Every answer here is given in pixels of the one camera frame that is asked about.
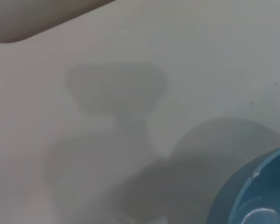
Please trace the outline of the blue bowl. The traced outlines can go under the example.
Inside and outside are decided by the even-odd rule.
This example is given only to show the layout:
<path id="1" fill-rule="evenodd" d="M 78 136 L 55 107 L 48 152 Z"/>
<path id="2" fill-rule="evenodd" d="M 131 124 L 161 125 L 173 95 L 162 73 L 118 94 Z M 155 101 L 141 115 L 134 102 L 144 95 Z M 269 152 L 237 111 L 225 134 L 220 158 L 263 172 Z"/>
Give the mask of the blue bowl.
<path id="1" fill-rule="evenodd" d="M 206 224 L 280 224 L 280 147 L 250 161 L 227 180 Z"/>

